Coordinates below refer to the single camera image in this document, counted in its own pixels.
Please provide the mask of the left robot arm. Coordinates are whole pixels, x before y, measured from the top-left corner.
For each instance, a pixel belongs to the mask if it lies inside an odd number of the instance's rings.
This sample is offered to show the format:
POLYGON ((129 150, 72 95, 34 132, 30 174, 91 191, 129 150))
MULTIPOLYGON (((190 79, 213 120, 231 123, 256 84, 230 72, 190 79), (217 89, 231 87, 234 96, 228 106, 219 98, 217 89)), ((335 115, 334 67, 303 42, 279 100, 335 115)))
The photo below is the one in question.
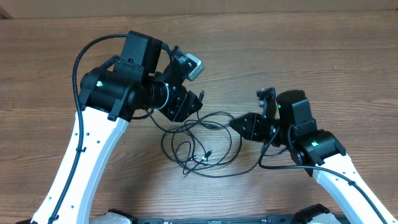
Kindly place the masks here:
POLYGON ((53 184, 30 223, 135 223, 132 215, 110 209, 91 217, 91 206, 108 159, 137 110, 161 112, 185 121, 202 107, 185 80, 203 71, 200 59, 180 47, 139 32, 124 35, 120 55, 82 78, 73 76, 75 124, 53 184))

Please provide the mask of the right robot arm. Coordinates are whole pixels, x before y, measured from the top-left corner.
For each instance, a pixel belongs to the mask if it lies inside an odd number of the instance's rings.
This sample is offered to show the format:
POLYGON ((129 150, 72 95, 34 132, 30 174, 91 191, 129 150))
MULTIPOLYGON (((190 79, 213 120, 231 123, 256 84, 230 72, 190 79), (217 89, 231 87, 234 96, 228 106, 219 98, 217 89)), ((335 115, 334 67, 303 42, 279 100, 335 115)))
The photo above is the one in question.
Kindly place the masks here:
POLYGON ((285 146, 294 164, 267 170, 303 169, 334 199, 350 223, 397 223, 356 170, 345 147, 329 131, 318 129, 310 102, 302 90, 279 95, 274 88, 259 90, 262 113, 247 113, 229 125, 244 139, 263 142, 261 158, 270 146, 285 146))

